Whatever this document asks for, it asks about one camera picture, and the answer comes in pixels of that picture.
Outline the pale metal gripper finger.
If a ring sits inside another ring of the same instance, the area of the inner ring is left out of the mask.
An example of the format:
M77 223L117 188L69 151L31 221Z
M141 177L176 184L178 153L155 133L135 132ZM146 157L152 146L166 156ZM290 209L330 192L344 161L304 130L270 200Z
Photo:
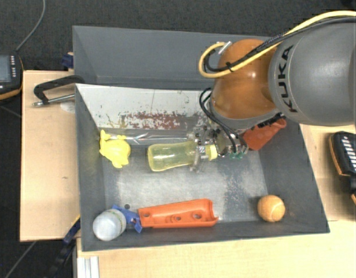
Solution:
M208 130L206 127L196 127L193 129L193 139L199 147L208 144Z
M194 154L193 163L190 165L190 171L191 172L197 172L198 169L199 169L199 165L200 165L201 161L202 161L201 153L200 152L196 152Z

